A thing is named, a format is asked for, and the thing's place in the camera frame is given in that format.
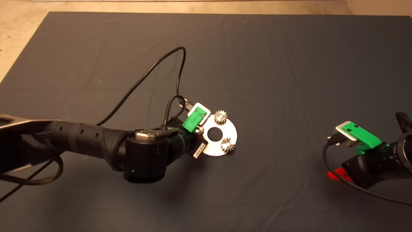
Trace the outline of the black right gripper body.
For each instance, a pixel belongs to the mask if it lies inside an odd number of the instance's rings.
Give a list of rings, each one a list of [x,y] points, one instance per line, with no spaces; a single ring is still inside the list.
[[[400,164],[394,144],[380,144],[342,163],[346,175],[361,188],[400,178]]]

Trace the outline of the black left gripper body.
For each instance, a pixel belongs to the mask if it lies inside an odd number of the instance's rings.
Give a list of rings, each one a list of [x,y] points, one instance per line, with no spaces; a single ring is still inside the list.
[[[183,154],[195,159],[199,158],[207,146],[207,141],[203,136],[187,130],[180,130],[179,135],[183,139]]]

